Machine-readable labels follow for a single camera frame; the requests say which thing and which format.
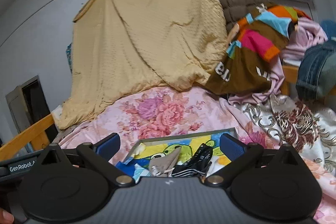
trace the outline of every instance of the yellow blanket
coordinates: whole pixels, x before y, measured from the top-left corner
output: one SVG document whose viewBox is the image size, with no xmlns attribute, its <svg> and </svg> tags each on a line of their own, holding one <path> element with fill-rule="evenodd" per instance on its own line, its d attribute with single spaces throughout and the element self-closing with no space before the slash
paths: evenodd
<svg viewBox="0 0 336 224">
<path fill-rule="evenodd" d="M 227 48 L 219 0 L 89 0 L 74 22 L 61 129 L 153 86 L 204 85 Z"/>
</svg>

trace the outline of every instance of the pink floral bedsheet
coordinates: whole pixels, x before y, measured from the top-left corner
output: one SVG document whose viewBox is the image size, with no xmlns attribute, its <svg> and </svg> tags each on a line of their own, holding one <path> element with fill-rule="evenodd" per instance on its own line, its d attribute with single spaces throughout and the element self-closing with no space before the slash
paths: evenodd
<svg viewBox="0 0 336 224">
<path fill-rule="evenodd" d="M 81 123 L 59 145 L 63 149 L 75 148 L 83 142 L 96 143 L 117 132 L 121 146 L 110 160 L 115 165 L 124 160 L 139 139 L 232 127 L 236 128 L 239 140 L 246 144 L 253 141 L 264 148 L 278 148 L 239 109 L 201 87 L 193 87 L 185 92 L 168 87 L 155 87 L 121 98 L 107 107 L 95 120 Z M 308 160 L 306 163 L 324 193 L 315 219 L 322 224 L 336 224 L 336 179 L 316 163 Z"/>
</svg>

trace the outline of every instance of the human hand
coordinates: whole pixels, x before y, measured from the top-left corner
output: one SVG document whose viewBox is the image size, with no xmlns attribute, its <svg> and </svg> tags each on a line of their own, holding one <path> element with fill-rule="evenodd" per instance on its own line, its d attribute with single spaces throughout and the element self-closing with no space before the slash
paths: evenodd
<svg viewBox="0 0 336 224">
<path fill-rule="evenodd" d="M 0 224 L 12 224 L 13 222 L 14 216 L 0 208 Z"/>
</svg>

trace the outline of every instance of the wooden railing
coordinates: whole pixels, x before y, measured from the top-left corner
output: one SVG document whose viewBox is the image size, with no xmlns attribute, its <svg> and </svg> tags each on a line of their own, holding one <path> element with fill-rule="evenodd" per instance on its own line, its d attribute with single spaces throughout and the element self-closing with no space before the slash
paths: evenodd
<svg viewBox="0 0 336 224">
<path fill-rule="evenodd" d="M 283 82 L 280 88 L 281 94 L 289 96 L 290 84 L 296 84 L 299 68 L 295 66 L 283 65 L 282 69 L 283 74 L 285 75 L 285 81 Z M 333 87 L 333 89 L 329 92 L 328 95 L 336 95 L 336 87 Z"/>
<path fill-rule="evenodd" d="M 54 124 L 51 114 L 45 116 L 20 134 L 16 135 L 11 141 L 0 148 L 0 160 L 12 158 L 27 143 L 31 143 L 34 150 L 45 148 L 50 142 L 45 130 Z"/>
</svg>

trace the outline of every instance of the logo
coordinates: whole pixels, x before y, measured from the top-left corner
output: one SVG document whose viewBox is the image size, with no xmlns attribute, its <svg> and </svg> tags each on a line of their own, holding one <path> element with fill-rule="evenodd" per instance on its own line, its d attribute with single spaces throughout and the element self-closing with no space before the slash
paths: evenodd
<svg viewBox="0 0 336 224">
<path fill-rule="evenodd" d="M 9 164 L 8 165 L 9 172 L 13 174 L 29 170 L 35 164 L 36 160 L 37 157 L 33 157 L 27 160 L 21 160 L 16 163 Z"/>
<path fill-rule="evenodd" d="M 230 81 L 230 77 L 231 77 L 230 71 L 224 68 L 224 64 L 222 62 L 218 63 L 215 71 L 218 75 L 221 76 L 223 80 L 225 80 L 226 82 Z"/>
<path fill-rule="evenodd" d="M 266 78 L 267 81 L 270 81 L 270 73 L 269 72 L 264 71 L 263 75 L 261 75 L 260 69 L 258 67 L 256 67 L 256 68 L 257 68 L 257 73 L 258 73 L 259 76 Z"/>
<path fill-rule="evenodd" d="M 174 181 L 170 179 L 170 180 L 165 181 L 165 183 L 170 185 L 171 183 L 174 183 Z"/>
</svg>

